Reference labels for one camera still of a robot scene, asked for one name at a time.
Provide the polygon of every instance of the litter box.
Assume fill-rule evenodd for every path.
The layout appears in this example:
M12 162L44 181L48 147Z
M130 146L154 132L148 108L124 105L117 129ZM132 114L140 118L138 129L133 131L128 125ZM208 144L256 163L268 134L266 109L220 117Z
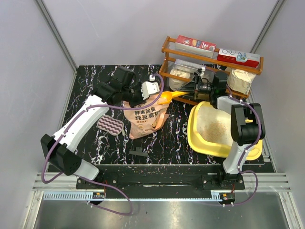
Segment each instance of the litter box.
M187 141L197 153L227 157L233 142L231 116L213 108L209 102L199 103L192 108L189 116ZM260 140L249 152L246 160L257 159L262 154L262 149L263 141Z

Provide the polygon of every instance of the marble tabletop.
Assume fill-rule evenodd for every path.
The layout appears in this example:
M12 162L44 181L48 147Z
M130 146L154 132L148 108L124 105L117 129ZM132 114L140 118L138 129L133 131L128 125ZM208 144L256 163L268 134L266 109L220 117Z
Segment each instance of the marble tabletop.
M148 80L148 76L157 73L160 65L124 65L132 69L141 81ZM72 89L67 112L64 117L66 124L85 99L92 93L100 81L109 79L115 72L116 65L80 66ZM187 121L193 106L178 101L170 103L169 114L163 128L139 138L130 139L131 124L124 117L122 110L109 110L107 115L122 120L125 124L126 136L119 134L112 136L102 131L96 125L88 131L77 147L76 154L94 164L220 164L223 158L207 156L193 151L187 142ZM143 148L148 157L130 155L130 150ZM251 164L264 163L261 156Z

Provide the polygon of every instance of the floor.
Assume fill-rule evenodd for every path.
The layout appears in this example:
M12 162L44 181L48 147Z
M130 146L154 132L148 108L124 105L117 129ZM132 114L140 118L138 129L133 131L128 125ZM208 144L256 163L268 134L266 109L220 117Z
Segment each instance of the floor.
M129 65L129 69L136 72L142 81L148 79L152 73L157 73L160 65ZM115 65L80 66L77 78L69 100L64 124L82 106L86 98L92 93L95 85L106 81L113 75ZM78 145L76 154L96 165L102 164L221 164L223 158L207 156L193 151L187 142L186 127L188 115L192 105L173 101L167 109L169 118L164 127L157 132L139 139L130 139L130 123L121 110L110 110L107 114L122 120L125 124L126 136L122 134L114 137L109 133L93 126ZM148 157L129 155L130 150L141 147L148 153ZM251 164L264 164L263 157Z
M247 198L238 193L237 201ZM44 200L35 229L287 229L285 214L276 193L257 193L238 207L207 206L199 202L134 202L132 216L119 216L85 202ZM103 207L129 210L127 202L104 202Z

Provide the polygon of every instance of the red box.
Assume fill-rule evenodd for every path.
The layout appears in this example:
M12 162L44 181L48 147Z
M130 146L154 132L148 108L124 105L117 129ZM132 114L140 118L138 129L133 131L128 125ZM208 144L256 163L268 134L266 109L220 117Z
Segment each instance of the red box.
M260 55L228 49L219 49L217 60L256 68L260 62Z
M212 58L216 44L179 35L176 40L176 48Z

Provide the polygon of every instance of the gray wall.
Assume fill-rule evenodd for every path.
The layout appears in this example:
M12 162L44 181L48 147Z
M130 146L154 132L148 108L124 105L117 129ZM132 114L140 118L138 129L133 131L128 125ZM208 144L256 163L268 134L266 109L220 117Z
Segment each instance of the gray wall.
M0 227L16 229L73 71L34 0L1 0L0 11Z
M166 36L250 51L276 0L44 0L78 65L162 63Z
M257 53L264 70L254 80L254 98L262 105L266 134L277 168L286 172L305 221L305 2L286 1Z

